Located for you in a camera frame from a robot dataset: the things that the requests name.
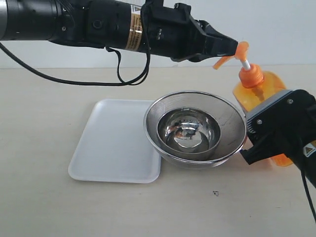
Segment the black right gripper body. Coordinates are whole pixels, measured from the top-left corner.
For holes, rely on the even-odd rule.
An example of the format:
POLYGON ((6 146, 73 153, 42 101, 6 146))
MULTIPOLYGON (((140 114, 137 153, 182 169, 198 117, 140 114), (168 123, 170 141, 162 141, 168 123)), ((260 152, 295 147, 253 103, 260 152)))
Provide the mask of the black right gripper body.
POLYGON ((310 183, 316 185, 316 119, 303 113, 295 124, 285 123, 264 134, 251 134, 248 138, 255 147, 280 149, 310 183))

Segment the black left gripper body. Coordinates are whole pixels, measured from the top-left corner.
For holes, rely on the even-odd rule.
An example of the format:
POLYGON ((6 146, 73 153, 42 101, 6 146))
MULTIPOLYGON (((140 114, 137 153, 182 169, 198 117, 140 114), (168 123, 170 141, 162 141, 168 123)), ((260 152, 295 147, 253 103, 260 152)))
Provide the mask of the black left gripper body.
POLYGON ((147 0, 141 7, 144 20, 139 51, 170 58, 174 62, 200 62, 212 57, 212 27, 194 19, 191 6, 176 3, 173 8, 162 0, 147 0))

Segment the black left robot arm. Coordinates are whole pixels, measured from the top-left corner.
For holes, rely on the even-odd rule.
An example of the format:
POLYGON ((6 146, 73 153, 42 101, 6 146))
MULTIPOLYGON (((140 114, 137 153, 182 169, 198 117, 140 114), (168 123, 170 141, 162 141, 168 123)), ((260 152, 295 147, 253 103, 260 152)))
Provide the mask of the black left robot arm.
POLYGON ((232 56, 238 42, 194 19, 191 7, 161 0, 3 0, 0 39, 46 40, 73 47, 117 48, 200 62, 232 56))

